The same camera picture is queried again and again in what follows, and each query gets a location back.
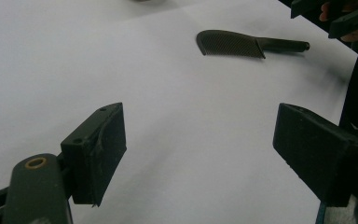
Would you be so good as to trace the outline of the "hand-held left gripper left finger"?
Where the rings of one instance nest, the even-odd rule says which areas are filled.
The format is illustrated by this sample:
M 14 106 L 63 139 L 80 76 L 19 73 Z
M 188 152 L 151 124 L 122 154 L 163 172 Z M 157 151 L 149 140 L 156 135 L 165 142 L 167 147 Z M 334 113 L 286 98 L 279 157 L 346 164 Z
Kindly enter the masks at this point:
M 100 206 L 126 147 L 123 104 L 103 106 L 62 142 L 64 163 L 76 183 L 74 203 Z

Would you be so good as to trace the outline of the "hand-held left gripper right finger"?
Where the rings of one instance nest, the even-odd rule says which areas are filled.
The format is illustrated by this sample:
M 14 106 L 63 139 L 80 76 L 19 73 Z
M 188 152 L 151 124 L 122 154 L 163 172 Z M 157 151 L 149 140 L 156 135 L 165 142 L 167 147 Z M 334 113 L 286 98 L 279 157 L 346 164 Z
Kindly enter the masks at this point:
M 322 202 L 358 197 L 358 137 L 297 105 L 279 104 L 273 147 Z

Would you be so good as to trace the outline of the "dark green spatula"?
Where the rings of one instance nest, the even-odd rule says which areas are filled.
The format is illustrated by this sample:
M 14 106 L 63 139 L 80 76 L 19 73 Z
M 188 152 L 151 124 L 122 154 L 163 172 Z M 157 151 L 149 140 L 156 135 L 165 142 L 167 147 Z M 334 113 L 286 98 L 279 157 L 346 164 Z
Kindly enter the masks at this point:
M 203 55 L 240 56 L 265 59 L 265 51 L 304 52 L 310 49 L 305 41 L 256 37 L 224 30 L 205 30 L 196 36 Z

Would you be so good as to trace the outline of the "white table cover sheet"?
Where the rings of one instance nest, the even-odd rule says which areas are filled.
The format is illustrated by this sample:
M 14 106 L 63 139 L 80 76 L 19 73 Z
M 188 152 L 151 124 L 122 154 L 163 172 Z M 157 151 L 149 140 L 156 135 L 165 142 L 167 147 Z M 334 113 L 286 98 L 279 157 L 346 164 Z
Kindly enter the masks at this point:
M 203 55 L 205 30 L 310 49 Z M 119 102 L 126 153 L 75 224 L 314 224 L 317 197 L 272 146 L 277 110 L 338 122 L 355 60 L 278 0 L 0 0 L 0 189 Z

